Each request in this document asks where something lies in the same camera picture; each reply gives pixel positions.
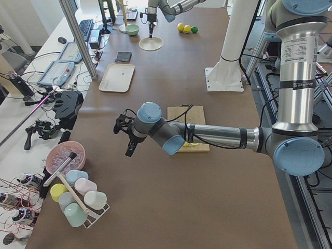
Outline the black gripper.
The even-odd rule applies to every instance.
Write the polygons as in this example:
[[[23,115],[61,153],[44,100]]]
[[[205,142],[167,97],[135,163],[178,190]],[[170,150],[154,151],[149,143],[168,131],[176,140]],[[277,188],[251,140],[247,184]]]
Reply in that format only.
[[[146,123],[141,122],[139,119],[134,119],[129,125],[129,138],[130,142],[125,155],[131,157],[136,149],[138,143],[143,142],[148,135],[146,130]]]
[[[153,37],[153,31],[154,31],[154,23],[156,22],[156,14],[148,12],[147,13],[147,21],[150,23],[149,25],[149,38]]]

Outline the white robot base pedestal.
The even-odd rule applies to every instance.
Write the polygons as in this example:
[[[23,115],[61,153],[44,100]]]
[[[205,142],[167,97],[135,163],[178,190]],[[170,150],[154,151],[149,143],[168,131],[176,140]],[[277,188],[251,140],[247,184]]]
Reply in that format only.
[[[240,56],[246,38],[257,15],[260,1],[235,1],[230,15],[220,60],[214,67],[205,69],[209,92],[242,92]]]

